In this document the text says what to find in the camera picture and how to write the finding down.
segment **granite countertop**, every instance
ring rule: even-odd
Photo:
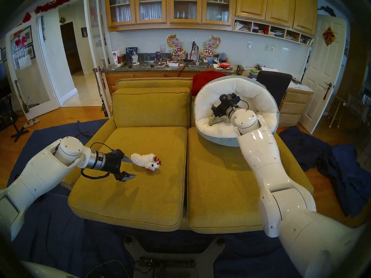
[[[182,60],[179,61],[179,64],[186,64]],[[129,67],[128,64],[117,67],[115,64],[110,64],[108,68],[102,70],[103,73],[114,73],[114,72],[180,72],[183,66],[178,67],[157,67],[157,62],[154,63],[144,63],[144,61],[139,60],[139,65]],[[202,73],[208,70],[214,70],[219,73],[225,73],[228,75],[233,75],[236,72],[234,70],[216,70],[212,66],[210,68],[206,67],[185,67],[183,72],[192,72],[192,73]]]

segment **round dog bed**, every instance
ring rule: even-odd
[[[218,144],[239,146],[232,123],[223,121],[209,125],[209,118],[213,115],[212,105],[218,106],[219,97],[231,93],[240,96],[244,101],[242,108],[245,108],[247,103],[250,110],[265,119],[270,131],[273,134],[276,132],[279,120],[278,107],[265,86],[247,77],[225,76],[206,84],[196,96],[193,113],[200,135]]]

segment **yellow couch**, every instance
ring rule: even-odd
[[[91,180],[74,171],[65,183],[73,186],[68,203],[76,215],[156,231],[262,229],[259,189],[240,149],[214,144],[192,127],[192,79],[125,79],[117,82],[117,88],[112,96],[113,117],[87,146],[99,141],[128,156],[154,153],[162,165],[150,173],[122,163],[121,171],[137,175],[128,182],[118,182],[113,175]],[[274,137],[289,177],[313,192],[286,145],[278,135]],[[107,152],[105,146],[94,147]],[[89,169],[85,172],[102,175]]]

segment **white plush toy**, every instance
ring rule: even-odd
[[[131,160],[134,164],[145,167],[148,171],[155,171],[161,165],[160,159],[153,153],[145,155],[133,153]]]

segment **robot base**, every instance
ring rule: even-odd
[[[142,272],[147,272],[151,267],[141,266],[141,264],[153,264],[155,275],[158,278],[167,277],[187,277],[187,278],[214,278],[214,261],[225,248],[224,240],[215,238],[206,250],[199,254],[171,254],[171,253],[152,253],[146,252],[135,237],[128,237],[124,240],[125,248],[133,257],[134,261],[139,261],[135,266]],[[133,278],[148,277],[134,271]]]

